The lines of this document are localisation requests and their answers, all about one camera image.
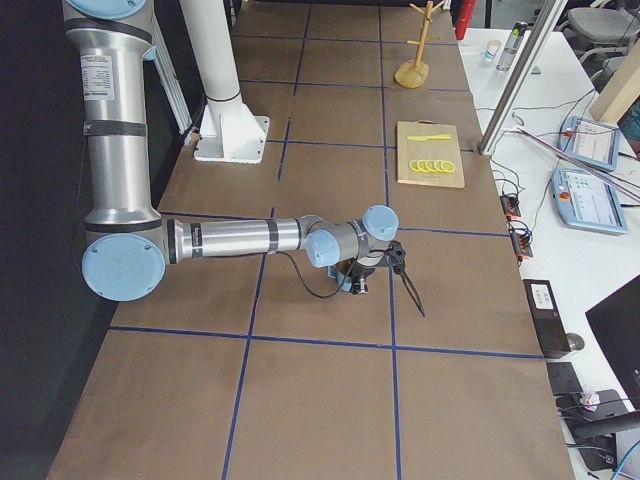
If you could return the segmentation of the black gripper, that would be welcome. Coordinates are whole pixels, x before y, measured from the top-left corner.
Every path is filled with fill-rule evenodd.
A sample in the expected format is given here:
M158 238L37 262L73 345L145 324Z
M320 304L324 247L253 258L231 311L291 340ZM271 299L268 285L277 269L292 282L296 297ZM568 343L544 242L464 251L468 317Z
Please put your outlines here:
M350 260L347 268L348 291L353 295L367 294L367 278L374 273L379 263L379 257Z

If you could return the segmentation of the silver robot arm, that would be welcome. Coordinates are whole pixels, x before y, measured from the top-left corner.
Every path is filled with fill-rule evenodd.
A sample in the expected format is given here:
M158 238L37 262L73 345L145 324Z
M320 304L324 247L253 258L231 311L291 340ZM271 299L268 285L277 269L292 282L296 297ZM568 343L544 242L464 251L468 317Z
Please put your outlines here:
M93 208L86 216L81 271L98 295L142 298L165 269L186 259L234 258L303 250L328 268L339 289L361 294L379 266L401 267L399 220L375 205L359 219L333 224L293 219L184 224L165 219L150 193L143 62L160 45L150 1L67 1L68 39L80 54Z

